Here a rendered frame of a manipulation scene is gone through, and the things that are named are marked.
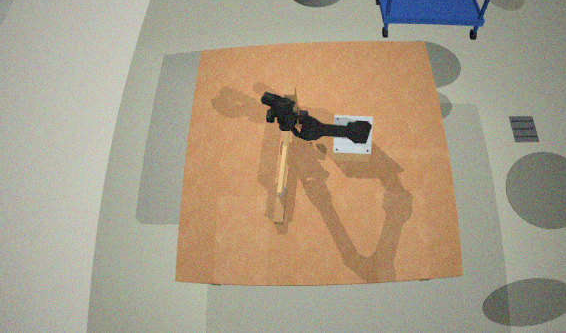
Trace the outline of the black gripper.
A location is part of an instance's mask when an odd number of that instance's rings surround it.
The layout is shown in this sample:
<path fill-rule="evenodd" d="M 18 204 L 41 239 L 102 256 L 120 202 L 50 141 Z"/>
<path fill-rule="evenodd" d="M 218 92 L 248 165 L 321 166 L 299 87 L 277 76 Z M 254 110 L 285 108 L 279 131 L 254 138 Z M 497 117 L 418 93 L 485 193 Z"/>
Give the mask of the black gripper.
<path fill-rule="evenodd" d="M 291 110 L 291 112 L 292 112 L 293 114 L 295 114 L 295 115 L 298 115 L 298 112 L 293 111 L 293 109 Z M 300 110 L 300 111 L 299 111 L 299 115 L 303 115 L 303 114 L 307 114 L 307 115 L 308 115 L 309 113 L 308 113 L 307 110 Z M 266 115 L 266 121 L 267 121 L 268 123 L 274 123 L 274 122 L 275 122 L 275 117 L 276 117 L 276 116 L 274 116 L 274 115 L 271 113 L 270 109 L 268 109 L 268 110 L 267 110 L 267 115 Z M 299 118 L 299 119 L 298 119 L 298 118 Z M 297 119 L 298 119 L 299 124 L 303 124 L 304 117 L 302 117 L 302 116 L 296 117 L 295 124 L 297 124 Z M 279 123 L 279 116 L 277 117 L 277 123 Z"/>

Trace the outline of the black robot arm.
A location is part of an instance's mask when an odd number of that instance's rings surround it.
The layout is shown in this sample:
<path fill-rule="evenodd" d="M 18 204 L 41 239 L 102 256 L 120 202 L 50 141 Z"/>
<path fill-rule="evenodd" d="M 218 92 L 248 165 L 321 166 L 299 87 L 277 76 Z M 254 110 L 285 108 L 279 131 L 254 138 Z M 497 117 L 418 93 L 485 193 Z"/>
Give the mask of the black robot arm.
<path fill-rule="evenodd" d="M 303 140 L 318 140 L 322 136 L 347 137 L 354 143 L 366 143 L 372 125 L 369 121 L 349 122 L 347 125 L 325 124 L 307 114 L 295 115 L 291 112 L 295 102 L 288 98 L 282 98 L 276 94 L 265 92 L 261 97 L 261 104 L 271 106 L 271 113 L 279 116 L 279 129 L 281 131 L 292 131 L 292 133 Z M 301 131 L 296 129 L 296 117 L 304 117 Z M 369 123 L 368 123 L 369 122 Z"/>

